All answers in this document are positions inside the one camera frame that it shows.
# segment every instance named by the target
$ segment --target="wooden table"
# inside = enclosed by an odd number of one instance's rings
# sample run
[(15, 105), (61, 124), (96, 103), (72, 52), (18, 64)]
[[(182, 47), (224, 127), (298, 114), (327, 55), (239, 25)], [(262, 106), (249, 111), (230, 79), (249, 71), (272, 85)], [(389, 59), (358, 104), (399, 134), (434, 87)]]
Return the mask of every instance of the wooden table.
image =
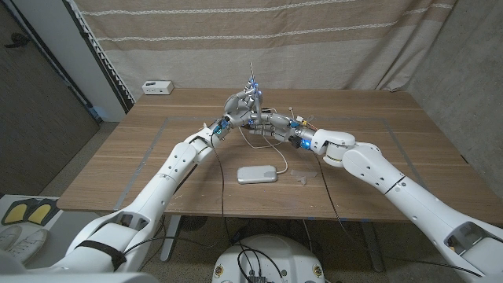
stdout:
[[(67, 211), (113, 211), (139, 194), (171, 149), (222, 115), (239, 90), (177, 89), (170, 96), (143, 96), (99, 148), (58, 201)], [(503, 223), (503, 205), (446, 136), (406, 92), (356, 90), (264, 90), (263, 106), (288, 114), (315, 115), (316, 127), (346, 131), (378, 145), (399, 170), (449, 206), (477, 219)], [(254, 145), (262, 137), (247, 135)], [(321, 175), (303, 186), (290, 170), (319, 172), (312, 152), (279, 145), (288, 172), (275, 183), (239, 185), (236, 171), (248, 165), (285, 166), (271, 148), (252, 149), (233, 130), (217, 148), (225, 175), (225, 216), (334, 219)], [(321, 162), (329, 191), (343, 219), (404, 221), (379, 191), (342, 168)], [(166, 213), (221, 216), (222, 180), (214, 156), (201, 164), (173, 196)]]

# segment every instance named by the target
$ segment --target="striped curtain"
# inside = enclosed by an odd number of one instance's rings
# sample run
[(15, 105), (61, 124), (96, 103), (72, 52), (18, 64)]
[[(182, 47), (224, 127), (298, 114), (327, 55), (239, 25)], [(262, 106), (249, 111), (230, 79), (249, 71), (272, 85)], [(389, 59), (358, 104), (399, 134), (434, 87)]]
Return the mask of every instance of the striped curtain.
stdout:
[(455, 0), (75, 0), (136, 97), (149, 79), (241, 88), (396, 90)]

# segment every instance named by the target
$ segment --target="robotic finger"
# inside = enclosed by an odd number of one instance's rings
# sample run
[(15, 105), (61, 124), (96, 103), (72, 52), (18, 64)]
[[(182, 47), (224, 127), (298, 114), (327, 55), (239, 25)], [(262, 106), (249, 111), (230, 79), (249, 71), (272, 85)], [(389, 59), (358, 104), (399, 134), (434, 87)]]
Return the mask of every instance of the robotic finger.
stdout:
[(274, 131), (273, 130), (252, 129), (249, 132), (250, 132), (250, 134), (258, 134), (258, 135), (263, 135), (263, 136), (267, 136), (267, 137), (273, 137), (274, 136)]
[(274, 131), (275, 126), (273, 126), (273, 124), (270, 124), (270, 123), (258, 124), (258, 125), (252, 124), (252, 125), (249, 125), (248, 128), (251, 130), (271, 130), (271, 131)]

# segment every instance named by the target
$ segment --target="blue light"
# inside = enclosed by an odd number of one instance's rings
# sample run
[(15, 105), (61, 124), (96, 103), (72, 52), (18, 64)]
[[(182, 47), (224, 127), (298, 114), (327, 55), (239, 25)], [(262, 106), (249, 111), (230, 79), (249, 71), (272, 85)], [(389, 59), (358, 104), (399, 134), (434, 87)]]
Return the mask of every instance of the blue light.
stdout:
[(303, 148), (303, 149), (310, 149), (311, 148), (311, 141), (303, 139), (300, 142), (300, 147)]

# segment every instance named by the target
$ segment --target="strap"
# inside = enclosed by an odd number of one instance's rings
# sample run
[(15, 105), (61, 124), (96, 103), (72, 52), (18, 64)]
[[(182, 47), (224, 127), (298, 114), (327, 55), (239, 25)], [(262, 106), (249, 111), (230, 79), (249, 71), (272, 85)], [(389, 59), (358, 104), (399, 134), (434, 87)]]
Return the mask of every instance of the strap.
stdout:
[(121, 264), (126, 262), (126, 256), (121, 251), (118, 251), (107, 244), (96, 241), (84, 241), (80, 243), (77, 248), (78, 247), (94, 248), (98, 251), (104, 252), (107, 255), (110, 255), (112, 257), (112, 265), (114, 271), (116, 271)]

